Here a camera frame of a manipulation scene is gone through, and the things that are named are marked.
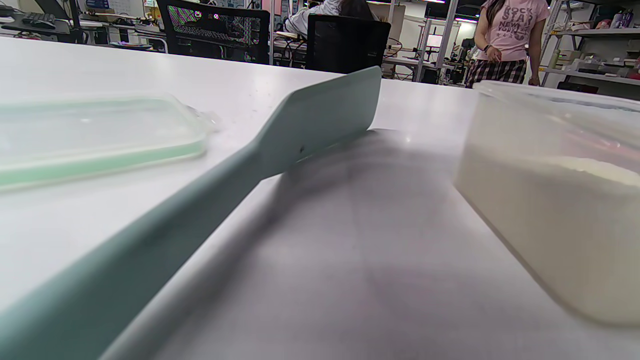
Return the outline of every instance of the computer monitor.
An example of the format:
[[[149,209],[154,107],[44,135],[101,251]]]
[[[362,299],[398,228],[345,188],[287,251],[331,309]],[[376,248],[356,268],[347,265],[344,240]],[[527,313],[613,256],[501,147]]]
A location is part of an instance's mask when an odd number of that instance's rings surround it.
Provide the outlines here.
[[[424,9],[424,17],[444,20],[447,18],[448,12],[449,0],[430,0],[427,1],[427,6]]]
[[[427,38],[428,47],[440,47],[440,44],[442,44],[442,35],[429,34]]]
[[[476,41],[473,38],[466,38],[462,40],[462,47],[465,49],[471,49],[476,46]]]

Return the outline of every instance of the white jacket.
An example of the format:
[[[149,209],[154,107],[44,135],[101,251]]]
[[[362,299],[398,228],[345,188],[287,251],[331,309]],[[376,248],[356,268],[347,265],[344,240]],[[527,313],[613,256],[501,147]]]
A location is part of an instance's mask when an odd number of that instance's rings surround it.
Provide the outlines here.
[[[307,36],[309,25],[309,14],[340,15],[340,4],[342,0],[325,0],[322,4],[314,8],[302,8],[291,18],[284,22],[284,31]]]

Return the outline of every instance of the dark hair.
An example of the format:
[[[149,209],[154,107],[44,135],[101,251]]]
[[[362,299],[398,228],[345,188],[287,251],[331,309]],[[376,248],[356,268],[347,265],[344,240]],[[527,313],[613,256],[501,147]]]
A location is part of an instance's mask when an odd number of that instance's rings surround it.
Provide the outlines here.
[[[493,25],[495,14],[504,6],[504,0],[493,0],[489,6],[486,7],[486,19],[489,21],[489,27]]]
[[[340,16],[357,17],[363,20],[374,20],[366,0],[342,0]]]

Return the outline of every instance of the bottle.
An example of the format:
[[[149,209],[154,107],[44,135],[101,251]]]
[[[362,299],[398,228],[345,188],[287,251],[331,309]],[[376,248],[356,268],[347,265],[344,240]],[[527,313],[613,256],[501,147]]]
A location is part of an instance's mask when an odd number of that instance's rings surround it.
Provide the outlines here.
[[[627,18],[625,19],[625,28],[631,26],[631,22],[634,20],[634,10],[630,9],[627,13]]]
[[[618,23],[620,22],[621,19],[622,19],[622,10],[620,10],[619,13],[614,15],[613,20],[611,21],[611,26],[609,26],[609,27],[611,29],[617,29],[618,28]]]
[[[617,27],[618,29],[622,29],[625,27],[628,17],[629,17],[629,11],[625,10],[625,12],[622,13],[622,17],[620,18],[620,21],[618,21],[618,27]]]

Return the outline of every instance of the keyboard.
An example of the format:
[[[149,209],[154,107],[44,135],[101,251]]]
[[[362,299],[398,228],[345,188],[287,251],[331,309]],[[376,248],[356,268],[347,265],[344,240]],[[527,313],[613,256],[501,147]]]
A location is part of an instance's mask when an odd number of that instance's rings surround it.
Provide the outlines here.
[[[26,13],[22,18],[22,23],[34,28],[55,29],[56,17],[50,13]]]

